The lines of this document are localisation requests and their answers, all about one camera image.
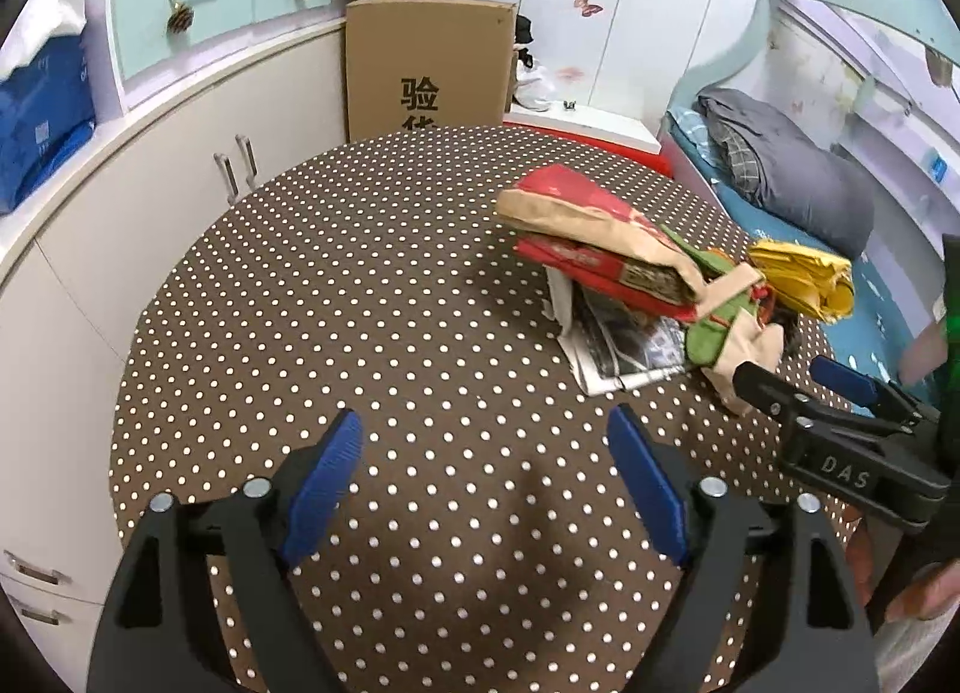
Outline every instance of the butterfly decal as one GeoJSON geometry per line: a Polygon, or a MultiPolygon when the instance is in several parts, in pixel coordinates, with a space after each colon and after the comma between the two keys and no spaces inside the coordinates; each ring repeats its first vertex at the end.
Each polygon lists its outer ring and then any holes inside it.
{"type": "Polygon", "coordinates": [[[591,5],[590,0],[574,0],[573,7],[580,8],[580,15],[585,19],[589,19],[603,10],[603,5],[591,5]]]}

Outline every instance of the round table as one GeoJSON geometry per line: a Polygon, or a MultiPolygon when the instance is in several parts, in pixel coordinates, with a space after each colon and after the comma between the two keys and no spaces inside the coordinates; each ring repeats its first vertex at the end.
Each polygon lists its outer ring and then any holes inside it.
{"type": "MultiPolygon", "coordinates": [[[[330,536],[293,572],[349,689],[619,691],[680,572],[649,545],[605,445],[629,401],[654,437],[735,490],[792,498],[778,426],[728,415],[699,374],[580,393],[544,315],[544,269],[512,253],[501,188],[562,163],[693,244],[748,236],[670,179],[530,130],[435,128],[341,146],[213,224],[138,323],[109,476],[121,538],[149,498],[229,494],[354,408],[366,445],[330,536]]],[[[806,366],[832,354],[815,322],[781,375],[840,403],[806,366]]],[[[838,535],[839,504],[827,506],[838,535]]],[[[211,559],[235,672],[265,689],[224,562],[211,559]]],[[[731,674],[743,586],[707,689],[731,674]]]]}

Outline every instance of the yellow cloth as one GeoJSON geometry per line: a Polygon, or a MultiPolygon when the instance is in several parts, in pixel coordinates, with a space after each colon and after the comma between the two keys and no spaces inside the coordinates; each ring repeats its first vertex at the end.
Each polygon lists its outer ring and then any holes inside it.
{"type": "Polygon", "coordinates": [[[833,324],[853,313],[850,260],[835,254],[764,239],[747,256],[767,277],[781,303],[833,324]]]}

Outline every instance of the green cloth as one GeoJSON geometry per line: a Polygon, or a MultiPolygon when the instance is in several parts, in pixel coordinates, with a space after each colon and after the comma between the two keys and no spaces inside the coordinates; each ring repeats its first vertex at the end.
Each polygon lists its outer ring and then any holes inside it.
{"type": "MultiPolygon", "coordinates": [[[[736,266],[736,263],[721,257],[707,249],[697,249],[685,242],[677,233],[669,227],[659,225],[662,231],[671,239],[674,244],[683,250],[693,262],[697,263],[704,278],[715,279],[729,273],[736,266]]],[[[751,314],[757,316],[757,309],[760,305],[755,300],[751,300],[750,290],[741,292],[740,295],[728,300],[720,308],[714,311],[710,316],[694,322],[686,331],[686,357],[694,365],[699,367],[710,367],[723,350],[723,345],[727,341],[727,333],[730,326],[736,319],[740,309],[747,309],[751,314]]]]}

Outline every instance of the red item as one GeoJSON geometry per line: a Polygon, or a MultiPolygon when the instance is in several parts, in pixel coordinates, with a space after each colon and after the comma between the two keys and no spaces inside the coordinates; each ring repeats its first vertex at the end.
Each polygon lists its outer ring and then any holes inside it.
{"type": "Polygon", "coordinates": [[[622,201],[602,186],[594,184],[581,172],[571,170],[562,164],[549,164],[547,167],[527,173],[517,181],[515,188],[528,193],[555,197],[581,208],[597,208],[617,221],[642,227],[651,237],[656,238],[671,251],[679,251],[674,242],[630,203],[622,201]]]}
{"type": "Polygon", "coordinates": [[[561,238],[532,234],[520,236],[515,249],[521,257],[557,268],[584,287],[622,300],[632,309],[682,322],[697,319],[696,307],[692,303],[677,305],[623,284],[621,279],[629,275],[624,272],[628,263],[617,254],[561,238]]]}
{"type": "Polygon", "coordinates": [[[654,154],[651,151],[643,151],[639,148],[631,148],[630,146],[621,145],[620,143],[613,143],[610,140],[600,140],[599,138],[590,138],[587,135],[577,135],[574,132],[521,124],[518,121],[510,121],[510,119],[504,121],[503,124],[511,127],[523,127],[523,129],[542,132],[545,135],[552,135],[555,138],[563,138],[564,140],[576,140],[577,143],[584,143],[594,148],[601,148],[611,154],[616,154],[618,157],[626,157],[628,160],[633,160],[634,162],[642,164],[642,166],[649,167],[649,169],[654,170],[654,172],[662,176],[673,178],[673,169],[670,167],[670,162],[661,154],[654,154]]]}

